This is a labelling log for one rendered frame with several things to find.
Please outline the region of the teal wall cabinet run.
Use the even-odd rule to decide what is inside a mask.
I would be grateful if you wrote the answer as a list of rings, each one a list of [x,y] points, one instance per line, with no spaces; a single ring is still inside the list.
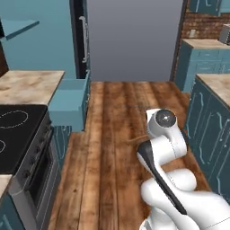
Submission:
[[[193,13],[219,16],[230,13],[230,0],[190,0],[189,9]]]

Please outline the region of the teal cabinet below drawer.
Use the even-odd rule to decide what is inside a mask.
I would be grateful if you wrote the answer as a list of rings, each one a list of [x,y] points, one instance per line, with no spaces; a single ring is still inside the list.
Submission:
[[[71,126],[54,127],[54,140],[55,140],[55,147],[57,152],[57,161],[58,161],[59,169],[62,169],[63,167],[71,133],[72,133]]]

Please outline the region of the teal cabinet beside stove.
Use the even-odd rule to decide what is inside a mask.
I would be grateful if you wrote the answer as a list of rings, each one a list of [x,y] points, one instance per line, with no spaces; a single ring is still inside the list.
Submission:
[[[7,193],[0,199],[0,230],[25,230],[13,201]]]

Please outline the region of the black hob stove with oven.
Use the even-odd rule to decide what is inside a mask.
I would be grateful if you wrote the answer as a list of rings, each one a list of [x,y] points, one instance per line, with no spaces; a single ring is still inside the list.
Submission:
[[[0,175],[14,207],[6,228],[48,230],[60,169],[54,128],[42,104],[0,105]]]

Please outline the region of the black fridge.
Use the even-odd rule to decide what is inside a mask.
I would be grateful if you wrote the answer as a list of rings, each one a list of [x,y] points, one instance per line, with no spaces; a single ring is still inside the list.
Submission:
[[[88,24],[87,0],[69,0],[69,6],[75,53],[76,77],[85,79],[89,69],[89,58],[86,63],[82,62],[84,57],[84,36],[83,25],[79,17],[84,16]]]

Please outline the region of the teal tall cabinet panel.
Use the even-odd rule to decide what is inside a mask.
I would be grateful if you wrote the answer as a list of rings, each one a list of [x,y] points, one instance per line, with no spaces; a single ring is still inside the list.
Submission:
[[[4,40],[10,70],[63,70],[76,78],[69,0],[0,0],[0,18],[38,23]]]

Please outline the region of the teal base cabinet run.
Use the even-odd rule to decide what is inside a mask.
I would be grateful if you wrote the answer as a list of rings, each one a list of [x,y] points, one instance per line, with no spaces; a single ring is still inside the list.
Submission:
[[[196,74],[230,74],[230,46],[218,40],[184,39],[174,82],[189,93]]]

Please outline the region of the open teal drawer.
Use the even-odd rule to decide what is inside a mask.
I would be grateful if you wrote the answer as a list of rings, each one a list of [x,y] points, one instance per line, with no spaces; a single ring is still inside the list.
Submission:
[[[85,79],[63,79],[49,104],[54,126],[71,126],[74,132],[84,130],[90,100],[91,72]]]

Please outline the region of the teal island cabinet run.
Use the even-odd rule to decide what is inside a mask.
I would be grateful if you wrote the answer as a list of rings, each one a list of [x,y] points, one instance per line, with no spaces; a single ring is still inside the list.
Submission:
[[[230,74],[197,74],[184,124],[210,188],[230,204]]]

